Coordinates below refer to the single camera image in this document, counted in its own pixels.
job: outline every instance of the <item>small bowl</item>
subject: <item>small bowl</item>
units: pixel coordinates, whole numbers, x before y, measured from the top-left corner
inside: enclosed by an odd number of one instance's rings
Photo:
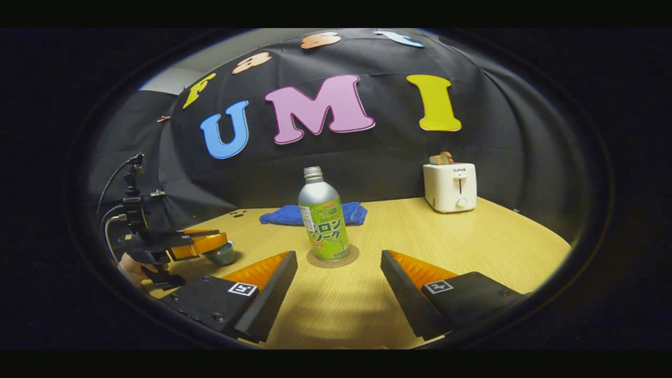
[[[229,265],[233,263],[236,257],[236,252],[233,250],[233,241],[229,241],[218,250],[206,252],[203,256],[219,266]]]

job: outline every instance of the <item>blue letter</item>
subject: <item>blue letter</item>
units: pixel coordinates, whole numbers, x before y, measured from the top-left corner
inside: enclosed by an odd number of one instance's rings
[[[409,46],[425,47],[425,45],[423,45],[420,42],[413,42],[411,40],[411,37],[403,36],[403,35],[397,34],[395,32],[376,32],[376,34],[382,34],[382,35],[386,36],[387,38],[390,38],[391,40],[393,40],[395,42],[399,42],[399,43],[402,43],[402,44],[407,44]]]
[[[222,143],[219,137],[219,126],[217,121],[221,117],[219,114],[213,114],[201,123],[201,130],[206,139],[208,152],[216,159],[227,159],[241,152],[247,144],[249,132],[247,130],[247,120],[245,119],[245,107],[247,101],[241,101],[229,106],[226,114],[231,116],[233,123],[233,140],[229,143]]]

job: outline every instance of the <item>green bottle label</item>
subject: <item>green bottle label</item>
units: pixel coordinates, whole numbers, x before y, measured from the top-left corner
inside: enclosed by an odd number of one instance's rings
[[[350,254],[340,198],[321,204],[299,205],[299,208],[312,250],[318,259],[336,261]]]

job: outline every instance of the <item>yellow letter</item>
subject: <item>yellow letter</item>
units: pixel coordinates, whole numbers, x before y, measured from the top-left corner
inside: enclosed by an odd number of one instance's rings
[[[320,47],[324,46],[326,44],[332,44],[336,43],[341,40],[341,37],[336,37],[338,33],[334,32],[326,32],[326,33],[320,33],[320,34],[313,34],[312,36],[307,36],[306,38],[303,38],[301,42],[302,48],[313,48],[313,47]]]
[[[192,102],[196,101],[198,98],[198,92],[202,91],[205,89],[206,85],[208,84],[208,80],[212,79],[215,76],[215,73],[211,73],[206,77],[205,79],[197,82],[194,84],[194,86],[191,87],[189,90],[189,97],[187,97],[187,101],[184,103],[184,106],[182,106],[182,109],[186,109],[187,106],[191,105]]]
[[[259,54],[250,56],[249,58],[245,59],[244,61],[241,61],[240,63],[238,63],[236,65],[237,67],[234,68],[233,71],[231,71],[231,73],[235,75],[237,73],[243,72],[244,70],[246,70],[250,67],[262,65],[262,64],[264,64],[264,63],[266,63],[270,60],[271,60],[271,56],[268,52],[260,52]]]
[[[450,81],[431,75],[411,75],[406,80],[420,89],[420,96],[425,105],[425,117],[420,120],[420,127],[423,130],[457,131],[462,128],[450,105],[448,97]]]

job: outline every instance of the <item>blue towel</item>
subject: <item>blue towel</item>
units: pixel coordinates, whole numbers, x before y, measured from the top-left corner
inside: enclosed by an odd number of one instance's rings
[[[367,211],[360,202],[344,203],[341,207],[343,207],[343,218],[345,218],[346,225],[360,226],[364,224]],[[295,204],[289,204],[273,213],[264,214],[259,217],[259,221],[262,225],[272,223],[274,225],[303,226],[301,210]]]

